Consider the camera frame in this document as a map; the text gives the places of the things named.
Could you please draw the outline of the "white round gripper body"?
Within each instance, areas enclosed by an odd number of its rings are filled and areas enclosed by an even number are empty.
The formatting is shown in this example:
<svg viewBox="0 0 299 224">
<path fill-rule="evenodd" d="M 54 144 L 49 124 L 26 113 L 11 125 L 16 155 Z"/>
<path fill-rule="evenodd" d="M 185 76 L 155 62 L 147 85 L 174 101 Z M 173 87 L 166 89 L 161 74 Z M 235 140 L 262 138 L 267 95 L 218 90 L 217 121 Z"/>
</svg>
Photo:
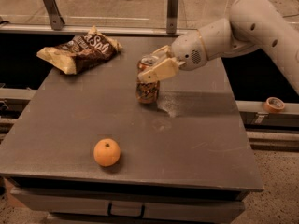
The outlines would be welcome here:
<svg viewBox="0 0 299 224">
<path fill-rule="evenodd" d="M 207 63 L 206 49 L 198 30 L 179 36 L 172 43 L 171 52 L 183 71 L 192 71 Z"/>
</svg>

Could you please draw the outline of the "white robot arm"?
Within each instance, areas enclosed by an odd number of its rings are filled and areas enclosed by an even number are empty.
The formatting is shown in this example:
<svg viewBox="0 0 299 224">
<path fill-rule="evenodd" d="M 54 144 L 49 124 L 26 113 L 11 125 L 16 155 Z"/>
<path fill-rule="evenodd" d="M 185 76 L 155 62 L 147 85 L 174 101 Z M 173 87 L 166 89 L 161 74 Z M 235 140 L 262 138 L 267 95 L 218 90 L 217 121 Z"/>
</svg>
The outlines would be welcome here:
<svg viewBox="0 0 299 224">
<path fill-rule="evenodd" d="M 219 57 L 263 50 L 299 93 L 299 32 L 269 0 L 235 0 L 227 18 L 179 36 L 151 53 L 154 64 L 138 74 L 152 83 L 192 71 Z"/>
</svg>

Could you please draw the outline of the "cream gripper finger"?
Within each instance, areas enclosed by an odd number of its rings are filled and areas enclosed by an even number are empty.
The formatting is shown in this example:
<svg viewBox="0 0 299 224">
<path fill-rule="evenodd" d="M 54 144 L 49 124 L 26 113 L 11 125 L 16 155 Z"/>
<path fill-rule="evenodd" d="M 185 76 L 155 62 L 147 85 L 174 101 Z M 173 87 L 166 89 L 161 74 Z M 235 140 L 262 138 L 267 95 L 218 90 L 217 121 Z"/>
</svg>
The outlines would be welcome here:
<svg viewBox="0 0 299 224">
<path fill-rule="evenodd" d="M 172 58 L 173 57 L 172 50 L 169 45 L 165 45 L 159 49 L 156 49 L 155 51 L 153 51 L 151 53 L 151 55 L 155 56 L 157 58 L 162 58 L 162 57 Z"/>
<path fill-rule="evenodd" d="M 175 76 L 184 62 L 176 58 L 143 57 L 137 78 L 142 83 L 154 83 Z"/>
</svg>

